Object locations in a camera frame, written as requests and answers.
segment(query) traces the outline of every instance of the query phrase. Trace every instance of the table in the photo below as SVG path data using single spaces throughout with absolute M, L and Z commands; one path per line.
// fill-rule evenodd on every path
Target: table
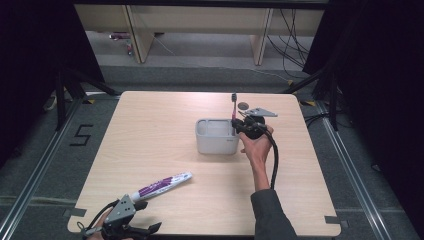
M 280 164 L 276 178 L 282 207 L 299 236 L 337 236 L 339 224 L 325 217 L 336 213 L 298 102 L 293 95 L 238 93 L 238 101 L 278 114 L 274 127 Z M 131 226 L 162 222 L 157 234 L 254 234 L 250 195 L 251 167 L 245 154 L 205 155 L 196 148 L 195 124 L 201 118 L 231 118 L 230 93 L 124 92 L 119 100 L 76 204 L 87 226 L 107 203 L 162 178 L 190 171 L 193 178 L 148 200 Z M 269 177 L 273 151 L 267 162 Z

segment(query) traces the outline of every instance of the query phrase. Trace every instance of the aluminum rail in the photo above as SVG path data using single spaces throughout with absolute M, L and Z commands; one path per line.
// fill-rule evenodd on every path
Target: aluminum rail
M 22 216 L 25 213 L 25 210 L 28 207 L 28 204 L 31 201 L 32 196 L 40 185 L 41 180 L 43 179 L 53 159 L 53 156 L 59 148 L 63 136 L 66 134 L 69 128 L 72 118 L 74 117 L 79 106 L 81 106 L 82 102 L 83 99 L 74 99 L 68 110 L 68 118 L 64 122 L 62 128 L 58 131 L 55 131 L 53 134 L 49 145 L 47 146 L 42 157 L 40 158 L 40 161 L 32 172 L 31 177 L 28 179 L 25 187 L 16 199 L 8 215 L 2 220 L 0 227 L 1 239 L 8 240 L 12 237 L 16 227 L 18 226 Z
M 327 112 L 324 104 L 320 101 L 317 102 L 318 109 L 320 113 Z M 343 144 L 343 141 L 337 131 L 334 131 L 331 126 L 330 121 L 327 118 L 323 119 L 324 126 L 327 130 L 327 133 L 330 136 L 331 141 L 339 155 L 343 168 L 346 171 L 346 174 L 352 184 L 353 189 L 355 190 L 356 196 L 365 212 L 366 217 L 371 225 L 372 230 L 378 240 L 390 240 L 392 237 L 387 229 L 387 226 L 384 222 L 383 217 L 381 216 L 377 206 L 371 198 L 367 188 L 365 187 L 364 182 L 358 171 L 356 170 L 355 164 L 346 147 Z

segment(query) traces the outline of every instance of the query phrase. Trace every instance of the person's arm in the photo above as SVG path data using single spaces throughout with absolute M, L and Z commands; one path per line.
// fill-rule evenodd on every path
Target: person's arm
M 267 126 L 272 134 L 274 129 Z M 255 240 L 262 239 L 297 239 L 296 232 L 289 219 L 283 212 L 277 193 L 270 189 L 266 174 L 266 159 L 272 147 L 268 137 L 264 134 L 252 140 L 244 133 L 240 133 L 244 144 L 242 153 L 246 153 L 252 167 L 255 193 L 251 195 L 253 212 L 255 214 Z

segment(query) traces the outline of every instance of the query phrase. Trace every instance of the wire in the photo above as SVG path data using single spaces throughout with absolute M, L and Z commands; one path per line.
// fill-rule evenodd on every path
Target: wire
M 277 52 L 279 52 L 281 55 L 283 55 L 283 69 L 284 69 L 284 71 L 289 76 L 291 76 L 291 77 L 299 78 L 299 77 L 293 76 L 293 75 L 291 75 L 291 74 L 289 74 L 287 72 L 286 67 L 285 67 L 285 58 L 287 58 L 288 60 L 292 61 L 293 63 L 295 63 L 299 67 L 303 68 L 304 67 L 304 64 L 306 62 L 306 57 L 304 56 L 304 54 L 309 54 L 309 51 L 305 47 L 303 47 L 302 44 L 300 44 L 299 41 L 297 40 L 296 25 L 295 25 L 295 21 L 296 21 L 296 9 L 292 9 L 292 23 L 291 23 L 291 27 L 289 26 L 289 23 L 288 23 L 286 17 L 284 16 L 284 13 L 283 13 L 283 10 L 282 9 L 280 9 L 280 14 L 283 17 L 284 23 L 287 26 L 287 29 L 289 31 L 289 38 L 288 38 L 287 42 L 284 41 L 281 38 L 281 36 L 279 36 L 280 40 L 285 44 L 284 51 L 281 50 L 281 49 L 279 49 L 277 47 L 277 45 L 272 42 L 272 40 L 269 38 L 269 36 L 268 36 L 268 39 L 271 42 L 272 46 L 277 50 Z M 295 42 L 296 47 L 290 46 L 290 40 L 291 39 L 293 39 L 293 41 Z M 287 49 L 289 47 L 292 48 L 292 49 L 297 50 L 301 62 L 297 61 L 296 59 L 294 59 L 293 57 L 291 57 L 291 56 L 289 56 L 287 54 Z
M 87 229 L 91 229 L 93 228 L 93 225 L 97 222 L 97 219 L 109 208 L 111 207 L 115 207 L 116 204 L 118 204 L 119 199 L 109 203 L 108 205 L 106 205 L 102 210 L 100 210 L 99 213 L 97 213 L 97 215 L 94 217 L 93 221 L 91 221 L 90 225 L 88 225 Z
M 278 172 L 278 162 L 279 162 L 278 147 L 274 141 L 274 138 L 272 137 L 271 133 L 268 130 L 264 131 L 264 134 L 268 137 L 269 141 L 272 144 L 272 148 L 274 149 L 274 167 L 272 169 L 271 184 L 270 184 L 270 188 L 274 189 L 275 179 L 277 178 L 277 172 Z
M 344 113 L 346 113 L 346 112 L 343 111 L 343 110 L 337 110 L 336 111 L 336 114 L 344 114 Z M 316 120 L 321 119 L 321 118 L 326 118 L 326 117 L 330 117 L 329 112 L 323 112 L 323 113 L 313 115 L 313 116 L 306 116 L 306 117 L 304 117 L 305 123 L 307 123 L 306 127 L 309 128 L 312 125 L 312 123 L 315 122 Z M 337 124 L 339 124 L 340 126 L 345 127 L 345 128 L 353 128 L 353 126 L 347 126 L 347 125 L 342 124 L 338 121 L 337 121 Z

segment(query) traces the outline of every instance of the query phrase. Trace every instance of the black tape mark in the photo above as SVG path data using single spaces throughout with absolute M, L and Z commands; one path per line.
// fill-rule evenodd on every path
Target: black tape mark
M 92 125 L 92 124 L 81 124 L 78 127 L 78 131 L 75 133 L 74 137 L 84 137 L 85 138 L 84 143 L 71 143 L 71 144 L 69 144 L 69 146 L 72 146 L 72 147 L 83 147 L 83 146 L 86 146 L 87 145 L 87 142 L 88 142 L 88 139 L 90 139 L 91 135 L 88 135 L 88 134 L 79 134 L 79 133 L 80 133 L 80 131 L 81 131 L 81 129 L 83 127 L 93 127 L 93 126 L 94 125 Z
M 72 208 L 72 209 L 66 209 L 65 212 L 63 212 L 64 217 L 84 217 L 85 213 L 87 212 L 87 209 L 80 209 L 80 208 Z
M 327 224 L 340 224 L 340 220 L 338 217 L 335 216 L 324 216 L 325 223 Z
M 314 101 L 299 101 L 299 104 L 301 106 L 313 106 L 313 107 L 315 107 Z

